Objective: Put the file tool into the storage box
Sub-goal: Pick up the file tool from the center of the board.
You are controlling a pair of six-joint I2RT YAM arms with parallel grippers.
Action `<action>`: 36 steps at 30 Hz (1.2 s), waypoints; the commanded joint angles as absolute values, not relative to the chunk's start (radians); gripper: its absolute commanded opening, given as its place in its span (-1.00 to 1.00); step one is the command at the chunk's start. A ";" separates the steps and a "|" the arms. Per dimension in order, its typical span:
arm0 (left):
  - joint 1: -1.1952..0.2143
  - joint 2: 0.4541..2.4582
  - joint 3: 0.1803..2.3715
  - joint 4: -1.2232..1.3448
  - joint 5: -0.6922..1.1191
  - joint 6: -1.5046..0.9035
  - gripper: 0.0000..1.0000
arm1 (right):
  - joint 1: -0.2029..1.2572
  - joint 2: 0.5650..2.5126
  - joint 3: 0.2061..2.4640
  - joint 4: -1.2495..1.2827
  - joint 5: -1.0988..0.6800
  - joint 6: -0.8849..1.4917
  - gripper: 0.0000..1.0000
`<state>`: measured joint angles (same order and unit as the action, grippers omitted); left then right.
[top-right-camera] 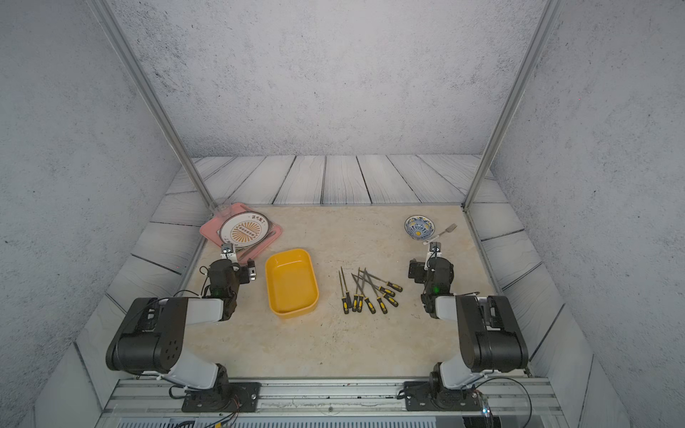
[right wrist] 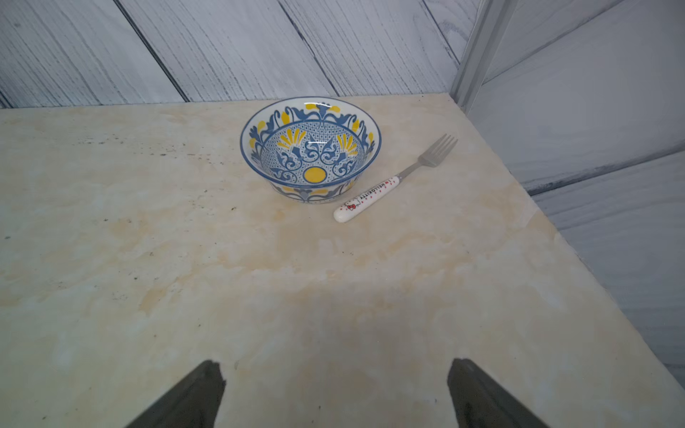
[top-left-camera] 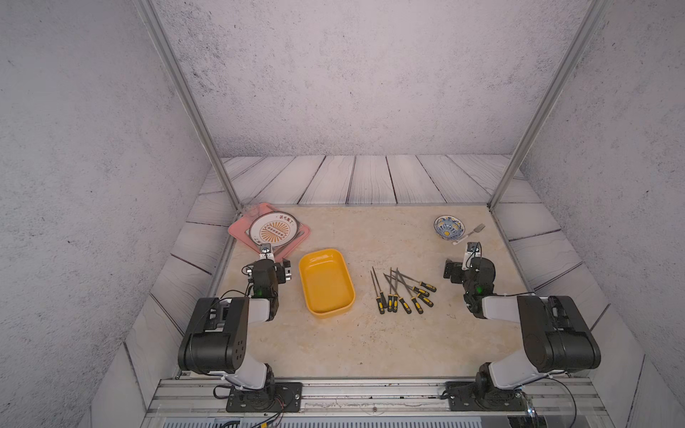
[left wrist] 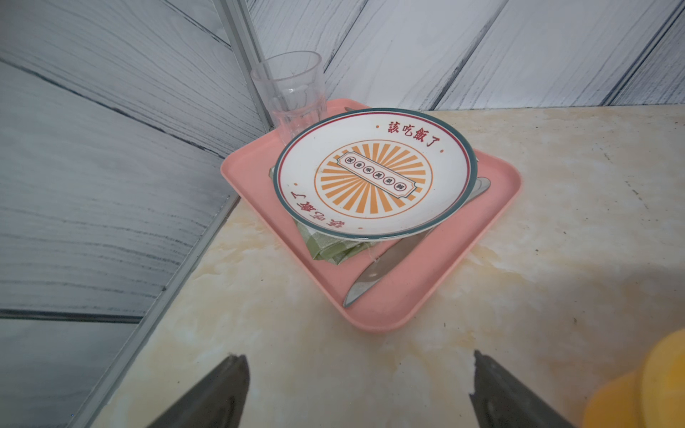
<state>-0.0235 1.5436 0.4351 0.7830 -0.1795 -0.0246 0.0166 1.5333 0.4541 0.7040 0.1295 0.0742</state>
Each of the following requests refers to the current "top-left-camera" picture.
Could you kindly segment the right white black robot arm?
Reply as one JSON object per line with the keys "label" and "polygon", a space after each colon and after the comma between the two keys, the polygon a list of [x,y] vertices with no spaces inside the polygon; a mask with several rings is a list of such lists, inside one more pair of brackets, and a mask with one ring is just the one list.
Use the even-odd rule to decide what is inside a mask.
{"label": "right white black robot arm", "polygon": [[443,276],[463,286],[465,305],[477,319],[520,326],[523,348],[481,365],[475,379],[478,392],[509,392],[548,375],[599,367],[599,344],[571,297],[496,294],[496,268],[482,257],[465,263],[447,260]]}

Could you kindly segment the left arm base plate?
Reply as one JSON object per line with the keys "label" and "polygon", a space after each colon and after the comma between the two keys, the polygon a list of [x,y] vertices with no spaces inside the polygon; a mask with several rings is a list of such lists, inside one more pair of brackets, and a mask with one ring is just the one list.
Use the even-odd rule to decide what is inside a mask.
{"label": "left arm base plate", "polygon": [[303,384],[268,383],[261,390],[232,387],[227,397],[228,413],[298,413],[301,410]]}

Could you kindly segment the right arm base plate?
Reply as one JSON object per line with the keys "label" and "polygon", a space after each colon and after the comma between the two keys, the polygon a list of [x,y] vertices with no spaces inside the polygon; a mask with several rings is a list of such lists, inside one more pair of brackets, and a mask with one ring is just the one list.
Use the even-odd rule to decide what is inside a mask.
{"label": "right arm base plate", "polygon": [[462,412],[524,412],[526,400],[518,390],[500,390],[476,382],[447,382],[440,395],[451,411]]}

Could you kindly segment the file tool yellow black handle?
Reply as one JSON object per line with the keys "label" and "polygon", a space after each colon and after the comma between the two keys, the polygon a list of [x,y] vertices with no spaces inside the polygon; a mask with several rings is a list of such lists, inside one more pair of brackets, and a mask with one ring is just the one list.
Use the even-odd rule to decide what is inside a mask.
{"label": "file tool yellow black handle", "polygon": [[383,304],[383,299],[381,297],[381,291],[380,291],[378,282],[376,280],[376,274],[374,273],[374,269],[372,269],[370,271],[370,275],[371,275],[372,285],[374,287],[374,291],[376,294],[376,303],[378,306],[379,313],[381,315],[385,315],[385,305]]}

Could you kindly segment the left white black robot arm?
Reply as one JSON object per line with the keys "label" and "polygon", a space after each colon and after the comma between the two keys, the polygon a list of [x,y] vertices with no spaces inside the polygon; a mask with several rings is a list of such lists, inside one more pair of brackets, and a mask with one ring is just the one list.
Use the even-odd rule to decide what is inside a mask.
{"label": "left white black robot arm", "polygon": [[239,391],[268,392],[274,385],[273,371],[249,354],[248,327],[276,317],[279,287],[292,277],[291,262],[257,260],[247,268],[247,276],[245,294],[197,301],[178,350],[178,366],[217,376]]}

